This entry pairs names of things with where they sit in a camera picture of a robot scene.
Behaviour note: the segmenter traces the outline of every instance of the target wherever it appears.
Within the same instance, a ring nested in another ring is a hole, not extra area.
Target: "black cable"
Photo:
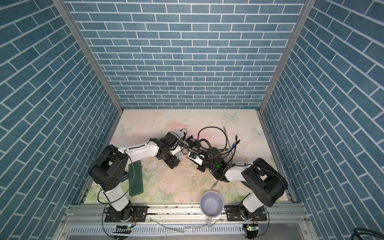
[[[351,240],[354,240],[354,237],[356,236],[359,240],[364,240],[361,235],[367,235],[367,236],[373,236],[380,239],[384,239],[384,234],[380,232],[376,232],[371,229],[362,228],[362,227],[356,227],[353,229],[353,234],[351,235]]]
[[[132,225],[131,228],[133,228],[134,226],[136,226],[136,223],[137,223],[137,214],[136,214],[136,212],[133,212],[133,213],[135,213],[135,224]]]
[[[233,144],[233,147],[231,148],[231,150],[228,150],[228,152],[222,152],[220,153],[221,156],[225,155],[223,158],[225,158],[231,151],[233,151],[233,149],[235,148],[235,145],[236,143]]]
[[[244,164],[244,165],[236,165],[235,164],[235,166],[237,166],[237,167],[246,167],[246,166],[254,166],[253,164]]]
[[[234,164],[230,164],[230,165],[228,165],[228,166],[224,169],[223,173],[222,173],[221,176],[220,176],[220,179],[219,179],[220,181],[223,180],[225,173],[226,173],[231,167],[233,167],[233,166],[234,166]]]
[[[233,157],[235,156],[235,153],[236,153],[236,147],[237,147],[237,144],[235,145],[235,149],[233,150],[232,157],[231,157],[231,159],[228,161],[228,163],[231,163],[231,162],[232,162],[232,159],[233,159]]]
[[[180,131],[182,132],[183,129],[185,129],[185,132],[183,132],[183,133],[184,133],[184,136],[186,136],[188,133],[188,130],[186,128],[182,128]]]
[[[202,139],[200,139],[198,142],[197,142],[197,155],[198,155],[198,157],[200,158],[201,156],[200,156],[200,143],[201,142],[205,142],[205,143],[207,143],[208,144],[208,147],[209,147],[209,150],[211,151],[211,154],[213,153],[212,152],[212,146],[211,146],[211,144],[206,140],[206,139],[204,139],[204,138],[202,138]],[[214,158],[213,157],[211,157],[211,166],[210,166],[210,168],[209,168],[209,172],[218,180],[218,177],[215,175],[215,172],[213,171],[213,165],[214,165]]]
[[[135,148],[139,148],[139,147],[142,147],[142,146],[145,146],[145,145],[147,145],[149,142],[150,142],[150,140],[149,140],[148,142],[146,142],[145,144],[143,144],[143,145],[140,145],[140,146],[137,146],[137,147],[131,147],[131,148],[129,148],[128,150],[130,150],[130,149],[135,149]]]
[[[265,169],[265,168],[262,168],[262,167],[260,167],[260,166],[258,166],[258,168],[260,168],[260,169],[263,169],[263,170],[266,170],[267,172],[269,172],[269,174],[272,174],[272,175],[274,175],[275,177],[279,178],[279,179],[280,179],[280,180],[283,182],[283,184],[284,184],[285,188],[286,188],[286,189],[288,189],[288,186],[287,186],[287,185],[285,185],[285,181],[284,181],[284,179],[283,179],[283,178],[281,178],[280,176],[278,176],[278,175],[274,174],[273,172],[271,172],[271,171],[269,171],[269,170],[267,170],[267,169]]]
[[[263,232],[263,234],[261,234],[261,235],[258,235],[258,236],[256,236],[256,237],[254,237],[253,239],[255,239],[255,238],[258,238],[258,237],[261,237],[261,236],[263,236],[267,231],[268,231],[268,227],[269,227],[269,220],[270,220],[270,218],[269,218],[269,212],[268,212],[268,210],[266,209],[266,207],[264,208],[265,209],[265,211],[266,211],[266,213],[268,214],[268,225],[267,225],[267,227],[266,227],[266,230],[265,230],[265,232]]]
[[[227,136],[227,134],[224,132],[224,130],[222,130],[222,129],[219,128],[219,127],[209,126],[209,127],[204,127],[204,128],[202,128],[202,129],[199,131],[199,133],[197,134],[197,141],[199,140],[200,132],[201,132],[202,130],[204,130],[204,129],[206,129],[206,128],[210,128],[210,127],[220,129],[220,131],[222,131],[222,132],[224,133],[224,136],[225,136],[225,147],[224,147],[224,149],[220,149],[220,151],[219,151],[219,152],[223,152],[223,151],[227,148],[227,145],[228,145],[228,136]]]
[[[103,191],[103,190],[101,189],[101,190],[99,191],[99,193],[97,194],[97,201],[98,201],[99,203],[101,203],[101,204],[112,204],[112,203],[114,203],[114,202],[117,202],[118,200],[122,199],[122,198],[128,193],[129,189],[131,188],[131,186],[132,186],[132,184],[133,184],[133,180],[134,180],[134,178],[135,178],[135,167],[133,166],[133,162],[132,162],[132,159],[130,158],[130,156],[129,156],[128,154],[127,154],[127,156],[128,156],[128,158],[130,159],[131,164],[132,164],[132,167],[133,167],[133,179],[132,179],[131,185],[128,187],[127,191],[124,193],[123,196],[119,197],[117,200],[112,201],[112,202],[100,202],[100,200],[99,200],[99,194],[100,194],[101,191]]]
[[[188,142],[187,142],[187,143],[182,142],[182,144],[183,144],[184,146],[189,146]],[[195,151],[195,152],[197,153],[197,148],[196,148],[196,147],[188,147],[188,149],[193,150],[193,151]]]
[[[182,153],[182,154],[188,154],[188,151],[189,151],[189,148],[187,148],[187,147],[183,147],[183,148],[181,149],[181,153]]]
[[[107,205],[108,205],[108,204],[106,204],[106,205],[104,206],[103,213],[101,214],[101,227],[103,228],[103,231],[104,231],[104,233],[105,233],[107,236],[109,236],[110,238],[113,238],[114,240],[116,240],[115,237],[109,235],[109,234],[105,231],[105,229],[104,229],[104,224],[103,224],[103,221],[104,221],[104,211],[105,211],[105,207],[106,207]]]
[[[178,143],[180,143],[180,146],[181,146],[181,147],[184,146],[183,142],[181,141],[181,138],[180,138],[175,132],[167,132],[167,134],[168,134],[168,133],[171,133],[172,135],[177,136],[177,141],[178,141]],[[169,150],[173,151],[173,150],[175,150],[176,148],[177,148],[177,145],[176,145],[175,148],[173,148],[173,149],[170,149],[170,148],[169,148]]]

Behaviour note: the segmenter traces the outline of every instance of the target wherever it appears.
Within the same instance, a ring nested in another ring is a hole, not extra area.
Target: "white cable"
[[[217,223],[221,218],[217,219],[216,222],[214,222],[211,226],[215,225],[215,223]],[[172,228],[172,227],[167,227],[167,226],[164,226],[162,225],[161,223],[159,223],[158,221],[154,220],[151,218],[152,221],[154,221],[155,223],[159,224],[160,226],[166,228],[166,229],[169,229],[171,231],[175,231],[175,232],[181,232],[181,233],[185,233],[185,230],[179,230],[179,229],[176,229],[176,228]],[[194,228],[194,229],[197,229],[197,228],[201,228],[201,227],[206,227],[207,224],[204,224],[204,225],[198,225],[198,226],[190,226],[190,227],[185,227],[184,228]]]

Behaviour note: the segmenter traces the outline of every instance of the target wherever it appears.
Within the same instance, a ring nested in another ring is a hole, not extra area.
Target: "black mounting plate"
[[[148,206],[132,206],[132,209],[133,209],[132,214],[134,215],[134,213],[136,213],[136,222],[145,222],[145,219],[147,217],[147,212],[148,212]],[[109,215],[105,214],[104,222],[124,223],[124,222],[121,222],[119,219],[115,218],[113,214],[109,214]]]
[[[245,221],[241,217],[240,211],[239,211],[239,205],[225,205],[224,210],[227,213],[227,221],[228,222],[237,222],[237,221]],[[257,221],[266,221],[266,215],[264,207],[260,207],[256,210],[256,219]]]
[[[202,171],[202,172],[205,172],[205,167],[203,167],[201,165],[197,165],[197,169]]]
[[[133,212],[136,213],[136,222],[145,222],[148,212],[148,206],[132,206]]]

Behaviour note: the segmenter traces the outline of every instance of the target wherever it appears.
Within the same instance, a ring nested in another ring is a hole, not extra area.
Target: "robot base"
[[[257,224],[243,224],[243,228],[247,239],[254,239],[259,234],[259,227]]]
[[[265,210],[264,207],[258,208],[256,211],[253,213],[249,214],[247,217],[244,218],[242,216],[241,211],[239,210],[239,205],[225,205],[224,210],[227,213],[227,221],[229,222],[237,222],[237,221],[253,221],[253,218],[256,216],[257,221],[266,221],[266,215],[265,215]]]
[[[105,209],[104,222],[135,222],[132,217],[136,217],[136,222],[145,222],[147,212],[148,206],[132,206],[131,202],[120,212],[110,206]]]

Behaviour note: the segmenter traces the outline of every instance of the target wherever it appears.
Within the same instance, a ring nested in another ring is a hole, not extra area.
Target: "blue cable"
[[[236,146],[236,142],[235,142],[234,144],[232,144],[232,148],[231,148],[231,150],[230,150],[229,153],[228,153],[227,155],[225,155],[223,158],[225,158],[226,156],[228,156],[228,155],[231,153],[231,151],[235,148],[235,146]]]
[[[121,179],[121,182],[127,180],[129,178],[129,173],[127,172],[127,174]]]

